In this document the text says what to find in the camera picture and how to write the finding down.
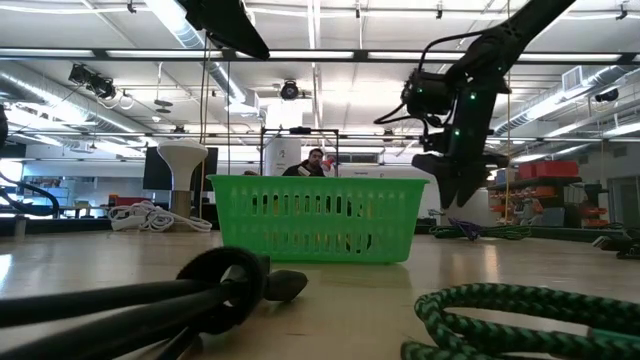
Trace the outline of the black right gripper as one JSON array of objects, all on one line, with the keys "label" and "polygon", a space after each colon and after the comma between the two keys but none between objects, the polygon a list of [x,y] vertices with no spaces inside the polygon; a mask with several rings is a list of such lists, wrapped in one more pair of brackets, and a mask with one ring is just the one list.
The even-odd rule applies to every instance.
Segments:
[{"label": "black right gripper", "polygon": [[438,119],[424,121],[419,143],[423,152],[412,158],[411,165],[436,176],[441,208],[448,209],[457,195],[463,207],[487,182],[488,167],[506,168],[509,158],[485,149],[491,130],[460,127]]}]

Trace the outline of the green plastic basket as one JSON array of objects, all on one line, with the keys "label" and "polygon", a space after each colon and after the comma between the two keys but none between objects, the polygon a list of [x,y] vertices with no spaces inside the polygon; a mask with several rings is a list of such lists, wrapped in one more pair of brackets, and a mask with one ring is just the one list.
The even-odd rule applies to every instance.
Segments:
[{"label": "green plastic basket", "polygon": [[222,241],[275,261],[408,259],[427,180],[211,175]]}]

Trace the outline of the storage shelf with red bins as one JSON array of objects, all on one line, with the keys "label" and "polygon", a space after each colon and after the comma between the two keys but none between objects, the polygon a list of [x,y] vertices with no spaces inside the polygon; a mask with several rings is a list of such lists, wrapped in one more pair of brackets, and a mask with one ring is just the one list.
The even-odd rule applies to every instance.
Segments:
[{"label": "storage shelf with red bins", "polygon": [[608,190],[579,176],[575,161],[535,161],[501,169],[488,188],[500,225],[601,228],[610,224]]}]

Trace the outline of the white dome table lamp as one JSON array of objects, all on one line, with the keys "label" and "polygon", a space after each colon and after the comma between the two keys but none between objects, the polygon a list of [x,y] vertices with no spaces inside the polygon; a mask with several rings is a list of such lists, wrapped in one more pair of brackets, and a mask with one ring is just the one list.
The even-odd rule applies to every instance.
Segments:
[{"label": "white dome table lamp", "polygon": [[204,145],[190,139],[167,140],[159,144],[157,151],[171,171],[170,212],[174,222],[172,232],[209,232],[211,224],[191,218],[191,177],[207,156]]}]

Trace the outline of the person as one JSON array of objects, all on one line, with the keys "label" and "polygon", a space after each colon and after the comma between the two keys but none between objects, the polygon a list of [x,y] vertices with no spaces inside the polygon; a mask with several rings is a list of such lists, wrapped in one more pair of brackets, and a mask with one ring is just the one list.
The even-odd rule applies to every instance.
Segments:
[{"label": "person", "polygon": [[324,177],[322,160],[324,153],[319,148],[309,151],[308,158],[297,165],[288,167],[283,176]]}]

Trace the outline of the black monitor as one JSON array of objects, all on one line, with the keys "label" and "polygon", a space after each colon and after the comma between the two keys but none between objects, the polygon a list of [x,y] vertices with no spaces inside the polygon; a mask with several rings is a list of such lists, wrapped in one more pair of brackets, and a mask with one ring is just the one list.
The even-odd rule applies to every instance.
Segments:
[{"label": "black monitor", "polygon": [[[213,190],[208,175],[217,173],[218,149],[208,148],[208,155],[204,164],[198,164],[191,176],[190,189],[192,191],[210,192]],[[143,188],[145,190],[171,190],[172,174],[169,166],[159,155],[156,147],[149,147],[146,151],[143,174]]]}]

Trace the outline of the red box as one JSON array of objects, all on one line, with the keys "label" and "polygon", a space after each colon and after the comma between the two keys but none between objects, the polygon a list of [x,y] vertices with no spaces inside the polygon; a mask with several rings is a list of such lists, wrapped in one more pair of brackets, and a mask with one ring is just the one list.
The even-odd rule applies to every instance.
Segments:
[{"label": "red box", "polygon": [[148,198],[119,196],[117,194],[110,194],[108,196],[109,207],[131,206],[131,205],[134,205],[135,203],[140,203],[143,201],[148,201]]}]

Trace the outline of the black overhead frame beam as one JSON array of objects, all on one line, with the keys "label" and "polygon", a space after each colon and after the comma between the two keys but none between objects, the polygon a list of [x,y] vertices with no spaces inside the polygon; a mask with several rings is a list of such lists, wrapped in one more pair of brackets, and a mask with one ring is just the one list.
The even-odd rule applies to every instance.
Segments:
[{"label": "black overhead frame beam", "polygon": [[[0,60],[78,60],[125,62],[198,62],[208,57],[225,62],[253,62],[234,50],[26,48],[0,47]],[[321,63],[414,63],[418,50],[308,50],[280,49],[270,53],[275,62]],[[640,53],[530,52],[520,55],[518,65],[640,65]]]}]

